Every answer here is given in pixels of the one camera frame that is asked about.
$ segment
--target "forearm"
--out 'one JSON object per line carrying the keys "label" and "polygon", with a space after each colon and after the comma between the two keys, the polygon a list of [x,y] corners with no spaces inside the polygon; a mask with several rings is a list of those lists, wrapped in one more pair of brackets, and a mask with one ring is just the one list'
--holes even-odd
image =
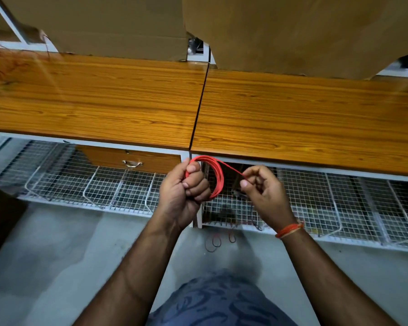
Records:
{"label": "forearm", "polygon": [[322,325],[397,325],[305,230],[298,230],[282,241]]}
{"label": "forearm", "polygon": [[157,211],[114,274],[76,320],[75,326],[144,325],[179,230],[163,224]]}

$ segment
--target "person's left hand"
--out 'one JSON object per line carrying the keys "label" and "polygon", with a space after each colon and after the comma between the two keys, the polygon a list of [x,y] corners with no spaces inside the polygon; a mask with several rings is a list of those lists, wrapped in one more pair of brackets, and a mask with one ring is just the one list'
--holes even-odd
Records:
{"label": "person's left hand", "polygon": [[159,205],[154,213],[180,231],[193,221],[201,202],[206,201],[211,194],[200,164],[189,164],[189,161],[186,158],[165,177],[160,186]]}

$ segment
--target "gray floor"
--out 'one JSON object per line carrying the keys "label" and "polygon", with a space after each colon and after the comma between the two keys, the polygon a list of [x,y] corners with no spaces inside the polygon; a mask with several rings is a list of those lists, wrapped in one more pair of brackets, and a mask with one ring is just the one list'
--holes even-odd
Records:
{"label": "gray floor", "polygon": [[[0,251],[0,325],[70,325],[116,268],[147,219],[33,204]],[[252,281],[296,323],[318,321],[280,241],[236,231],[208,253],[215,229],[186,229],[153,310],[182,283],[230,268]],[[408,326],[408,253],[338,244],[325,251],[401,325]]]}

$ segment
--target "red wire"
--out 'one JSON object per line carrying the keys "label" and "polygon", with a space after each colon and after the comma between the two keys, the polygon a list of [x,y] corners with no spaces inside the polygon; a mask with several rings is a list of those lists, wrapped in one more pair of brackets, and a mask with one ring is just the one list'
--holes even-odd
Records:
{"label": "red wire", "polygon": [[243,176],[243,174],[240,171],[238,171],[237,169],[234,169],[230,165],[227,165],[225,162],[223,162],[221,160],[218,160],[216,158],[213,158],[212,156],[196,156],[190,162],[193,162],[193,161],[203,161],[203,162],[209,164],[210,167],[213,168],[213,170],[214,170],[214,174],[216,175],[216,187],[214,188],[213,193],[210,195],[209,200],[212,200],[212,199],[216,198],[218,196],[218,194],[223,189],[223,172],[222,172],[221,165],[219,163],[223,163],[228,168],[231,168],[236,173],[239,173],[240,175]]}

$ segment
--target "wooden drawer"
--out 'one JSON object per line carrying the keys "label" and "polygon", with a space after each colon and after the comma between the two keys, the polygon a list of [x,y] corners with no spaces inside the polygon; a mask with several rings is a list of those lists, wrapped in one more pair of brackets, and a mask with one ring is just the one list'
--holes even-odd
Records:
{"label": "wooden drawer", "polygon": [[179,155],[79,145],[93,165],[168,174],[181,162]]}

